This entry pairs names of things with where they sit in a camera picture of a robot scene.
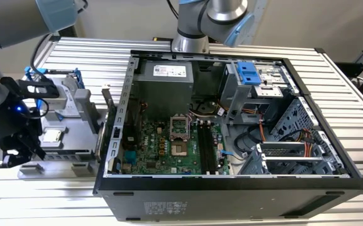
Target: orange wire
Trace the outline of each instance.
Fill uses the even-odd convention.
[[[264,128],[262,128],[262,114],[258,118],[258,131],[261,133],[261,138],[262,138],[262,141],[266,141],[266,139],[264,138]]]

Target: aluminum work table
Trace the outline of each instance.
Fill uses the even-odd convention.
[[[169,51],[169,42],[119,41],[62,38],[49,42],[35,60],[47,69],[82,72],[83,84],[91,92],[97,108],[105,107],[99,89],[109,85],[113,100],[121,94],[129,51]],[[211,54],[257,57],[282,57],[290,60],[298,76],[318,105],[326,122],[363,174],[363,96],[326,54],[312,48],[240,46],[209,47]],[[18,180],[17,168],[0,170],[0,219],[10,224],[34,224],[41,221],[62,224],[115,222],[101,198],[91,196],[94,178],[54,178]],[[324,225],[352,226],[363,224],[363,195],[333,207],[308,220],[284,221],[198,221],[141,222],[142,225]]]

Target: ram slot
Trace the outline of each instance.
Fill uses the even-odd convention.
[[[215,171],[215,156],[211,144],[211,133],[209,125],[197,126],[197,145],[199,154],[201,173],[214,174]]]

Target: robotic arm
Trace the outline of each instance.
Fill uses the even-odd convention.
[[[207,36],[229,47],[237,46],[253,23],[246,12],[248,0],[179,0],[175,52],[209,52]],[[74,0],[0,0],[0,48],[41,35],[54,33],[74,24]],[[27,86],[46,93],[29,93]],[[31,160],[42,160],[39,111],[25,106],[26,98],[55,98],[55,87],[47,78],[41,82],[18,81],[0,72],[0,168],[10,168]]]
[[[74,24],[75,17],[74,0],[0,0],[0,48],[57,32]],[[54,88],[47,79],[42,82],[39,87]],[[37,97],[21,92],[13,79],[0,72],[0,168],[26,163],[34,154],[39,159],[45,156],[38,141],[39,112],[26,108],[25,98]]]
[[[253,24],[248,0],[178,0],[178,3],[173,52],[207,53],[207,36],[227,47],[241,44]]]

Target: green circuit board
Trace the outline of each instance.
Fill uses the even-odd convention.
[[[210,127],[210,132],[213,135],[213,153],[217,156],[217,145],[214,144],[214,139],[215,143],[221,143],[223,147],[219,126],[214,124]],[[195,124],[191,124],[189,128],[189,140],[182,142],[169,140],[169,121],[143,121],[139,142],[141,143],[135,150],[135,163],[131,165],[130,170],[125,173],[138,175],[201,174]],[[182,144],[186,146],[186,148],[183,148],[181,152],[177,152],[177,149],[171,150],[171,146],[174,148],[175,144]],[[227,174],[229,169],[226,158],[222,159],[223,166],[218,168],[217,171],[218,174]]]

